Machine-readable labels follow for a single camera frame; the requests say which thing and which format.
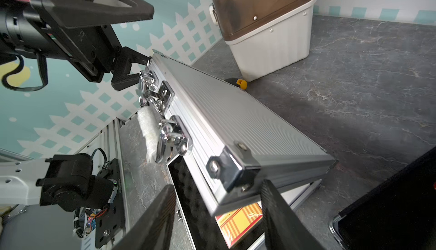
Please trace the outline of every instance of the foam padding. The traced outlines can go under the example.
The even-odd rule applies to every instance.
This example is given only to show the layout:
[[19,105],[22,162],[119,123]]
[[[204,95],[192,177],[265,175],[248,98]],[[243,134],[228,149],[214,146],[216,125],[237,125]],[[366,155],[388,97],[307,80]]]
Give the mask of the foam padding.
[[[198,250],[228,249],[215,217],[209,215],[184,159],[178,157],[169,165],[169,169],[195,247]],[[263,233],[263,225],[258,224],[232,249],[247,250]]]

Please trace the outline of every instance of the orange striped box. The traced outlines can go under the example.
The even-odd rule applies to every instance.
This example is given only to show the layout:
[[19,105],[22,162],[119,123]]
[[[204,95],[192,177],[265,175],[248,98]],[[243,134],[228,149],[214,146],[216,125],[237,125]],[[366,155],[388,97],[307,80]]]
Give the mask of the orange striped box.
[[228,248],[235,246],[262,219],[257,203],[215,217]]

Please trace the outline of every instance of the black tool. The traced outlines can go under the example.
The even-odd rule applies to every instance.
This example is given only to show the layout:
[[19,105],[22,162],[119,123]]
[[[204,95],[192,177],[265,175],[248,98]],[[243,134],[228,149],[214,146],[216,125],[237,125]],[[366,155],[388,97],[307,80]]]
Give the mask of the black tool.
[[[69,61],[88,81],[101,82],[112,73],[112,86],[122,90],[139,81],[129,75],[132,63],[146,65],[149,57],[122,47],[111,24],[150,20],[154,8],[143,0],[118,0],[127,7],[112,7],[94,0],[0,0],[0,65],[20,61],[4,75],[3,85],[15,91],[36,91],[48,84],[46,58]],[[41,86],[20,88],[7,83],[19,73],[23,58],[38,60]]]

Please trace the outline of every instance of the marble surface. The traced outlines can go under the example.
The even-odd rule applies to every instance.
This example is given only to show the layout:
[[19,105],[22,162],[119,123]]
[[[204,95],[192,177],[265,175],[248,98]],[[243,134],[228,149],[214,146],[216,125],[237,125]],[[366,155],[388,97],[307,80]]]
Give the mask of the marble surface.
[[[119,138],[126,183],[127,209],[130,224],[133,226],[161,192],[161,189],[171,182],[165,165],[147,163],[145,140],[139,127],[137,115],[134,115],[120,128]],[[170,249],[191,250],[186,228],[183,222],[178,221],[177,218],[178,216],[175,214]]]
[[[326,249],[328,222],[436,145],[436,27],[313,16],[309,56],[248,83],[339,160],[297,215]],[[240,77],[223,40],[193,67]]]

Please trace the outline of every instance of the screw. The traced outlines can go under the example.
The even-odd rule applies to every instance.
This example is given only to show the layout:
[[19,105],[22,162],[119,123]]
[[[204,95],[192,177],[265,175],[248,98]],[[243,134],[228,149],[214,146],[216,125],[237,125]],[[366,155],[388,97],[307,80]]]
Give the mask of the screw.
[[142,96],[139,97],[139,106],[144,107],[147,105],[147,100],[143,98]]
[[156,100],[156,105],[159,111],[163,111],[165,109],[165,104],[162,100]]
[[243,150],[248,150],[247,146],[244,143],[242,143],[242,142],[238,143],[238,147],[240,147]]
[[219,165],[218,162],[213,160],[210,164],[209,164],[209,169],[213,172],[213,173],[217,173],[219,170]]

